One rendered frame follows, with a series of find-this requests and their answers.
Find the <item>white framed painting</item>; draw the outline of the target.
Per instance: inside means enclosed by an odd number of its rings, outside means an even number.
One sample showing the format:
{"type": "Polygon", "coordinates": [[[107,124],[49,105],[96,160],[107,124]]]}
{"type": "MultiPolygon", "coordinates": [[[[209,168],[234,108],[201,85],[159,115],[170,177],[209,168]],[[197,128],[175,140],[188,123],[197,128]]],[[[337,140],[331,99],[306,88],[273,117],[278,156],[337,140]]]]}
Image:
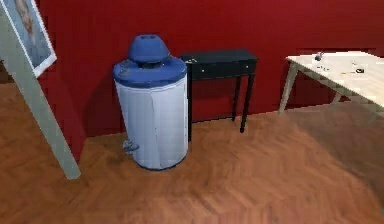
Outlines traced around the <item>white framed painting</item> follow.
{"type": "Polygon", "coordinates": [[[24,56],[38,78],[57,60],[57,56],[36,1],[0,0],[0,5],[11,29],[16,33],[24,56]]]}

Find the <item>black side table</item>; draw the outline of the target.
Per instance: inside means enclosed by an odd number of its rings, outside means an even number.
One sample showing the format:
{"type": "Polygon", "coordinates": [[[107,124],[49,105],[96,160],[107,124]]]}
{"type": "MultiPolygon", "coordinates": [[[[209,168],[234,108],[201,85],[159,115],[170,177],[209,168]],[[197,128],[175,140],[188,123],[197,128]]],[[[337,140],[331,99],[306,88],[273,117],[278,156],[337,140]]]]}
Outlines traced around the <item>black side table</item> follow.
{"type": "Polygon", "coordinates": [[[231,119],[235,120],[241,87],[241,78],[248,77],[239,131],[245,131],[256,68],[259,58],[246,49],[213,50],[182,53],[187,66],[188,86],[188,141],[192,140],[192,82],[217,79],[236,79],[231,119]]]}

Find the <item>pale wooden table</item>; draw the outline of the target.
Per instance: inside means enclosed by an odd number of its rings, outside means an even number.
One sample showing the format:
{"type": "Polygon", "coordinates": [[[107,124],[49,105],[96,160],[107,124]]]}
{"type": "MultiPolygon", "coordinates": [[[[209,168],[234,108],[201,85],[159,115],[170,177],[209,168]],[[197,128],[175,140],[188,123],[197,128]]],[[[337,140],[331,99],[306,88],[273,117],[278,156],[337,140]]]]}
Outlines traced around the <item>pale wooden table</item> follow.
{"type": "Polygon", "coordinates": [[[372,117],[384,118],[384,58],[362,51],[324,53],[321,61],[316,54],[287,56],[289,69],[279,104],[278,114],[286,108],[298,72],[336,92],[331,104],[342,96],[367,108],[372,117]]]}

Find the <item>white bin with blue lid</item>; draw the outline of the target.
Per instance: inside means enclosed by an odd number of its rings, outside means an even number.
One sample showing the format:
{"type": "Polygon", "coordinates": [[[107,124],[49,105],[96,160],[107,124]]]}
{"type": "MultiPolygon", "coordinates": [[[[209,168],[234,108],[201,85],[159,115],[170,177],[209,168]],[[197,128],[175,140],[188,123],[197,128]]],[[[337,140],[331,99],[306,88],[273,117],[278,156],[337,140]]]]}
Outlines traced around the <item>white bin with blue lid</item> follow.
{"type": "Polygon", "coordinates": [[[148,170],[176,166],[188,152],[188,73],[155,34],[138,35],[113,68],[127,133],[126,153],[148,170]]]}

